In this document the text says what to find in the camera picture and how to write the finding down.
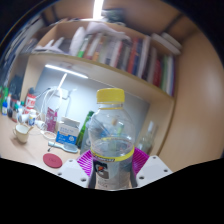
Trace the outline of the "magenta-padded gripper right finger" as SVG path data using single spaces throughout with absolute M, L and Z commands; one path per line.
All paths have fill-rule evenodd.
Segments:
M 144 187 L 170 174 L 172 171 L 158 156 L 148 156 L 138 148 L 134 150 L 130 176 L 132 188 Z

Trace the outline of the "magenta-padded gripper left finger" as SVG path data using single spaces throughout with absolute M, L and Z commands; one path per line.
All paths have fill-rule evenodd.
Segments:
M 86 151 L 77 159 L 67 160 L 58 170 L 57 175 L 83 188 L 94 189 L 96 176 L 91 152 Z

